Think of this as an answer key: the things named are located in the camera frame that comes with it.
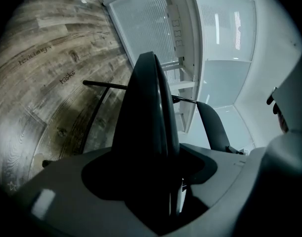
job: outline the black metal rod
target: black metal rod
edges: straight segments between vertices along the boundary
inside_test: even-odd
[[[105,91],[102,93],[102,95],[101,95],[101,97],[100,97],[100,99],[99,99],[99,101],[98,101],[98,103],[97,103],[95,109],[93,110],[93,113],[92,113],[92,115],[91,115],[91,117],[90,117],[90,120],[89,120],[89,122],[88,122],[88,124],[87,124],[86,130],[85,130],[85,133],[84,133],[84,136],[83,136],[83,139],[82,139],[82,143],[81,143],[81,147],[80,147],[80,154],[82,154],[82,153],[84,152],[86,140],[87,140],[87,137],[88,137],[88,135],[89,135],[89,132],[90,132],[92,123],[93,123],[93,121],[95,120],[95,117],[96,117],[96,115],[97,115],[97,113],[98,113],[98,110],[99,110],[99,108],[100,108],[100,106],[101,106],[101,104],[102,104],[102,101],[103,101],[104,98],[106,97],[108,90],[109,90],[109,87],[107,87],[107,88],[105,89]]]
[[[83,81],[83,85],[95,85],[95,86],[102,86],[102,87],[109,87],[109,88],[115,88],[115,89],[124,89],[126,90],[128,86],[126,85],[120,85],[120,84],[113,84],[113,83],[107,83],[107,82],[100,82],[100,81]]]
[[[191,100],[191,99],[183,98],[183,97],[178,97],[178,96],[174,96],[174,95],[172,95],[172,98],[178,99],[180,101],[185,101],[185,102],[193,103],[193,104],[197,103],[197,101],[195,101],[195,100]]]
[[[108,87],[108,88],[115,88],[115,89],[124,89],[124,90],[126,90],[128,88],[128,86],[126,86],[126,85],[113,84],[113,83],[100,82],[100,81],[87,81],[87,80],[84,80],[83,84],[84,85],[95,85],[95,86],[102,86],[102,87]],[[180,100],[180,101],[185,101],[185,102],[193,103],[193,104],[197,103],[197,101],[195,101],[195,100],[191,100],[191,99],[183,98],[183,97],[178,97],[178,96],[174,96],[174,95],[172,95],[172,98]]]

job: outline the white beam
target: white beam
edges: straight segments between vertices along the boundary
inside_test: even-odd
[[[175,89],[186,89],[186,88],[192,88],[195,86],[194,81],[179,81],[179,82],[173,82],[169,84],[171,90]]]

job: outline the star symbol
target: star symbol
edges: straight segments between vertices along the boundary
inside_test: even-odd
[[[13,184],[12,181],[10,181],[10,183],[7,184],[9,186],[10,191],[17,191],[17,185]]]

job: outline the white wall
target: white wall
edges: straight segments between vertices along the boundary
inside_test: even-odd
[[[302,38],[277,0],[255,0],[257,39],[253,62],[235,107],[245,121],[256,147],[281,134],[272,106],[266,104],[302,53]]]

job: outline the wood grain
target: wood grain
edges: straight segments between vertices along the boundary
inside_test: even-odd
[[[0,184],[8,193],[42,170],[43,159],[80,154],[104,88],[132,68],[100,0],[24,0],[0,40]],[[110,90],[85,152],[111,146],[124,91]]]

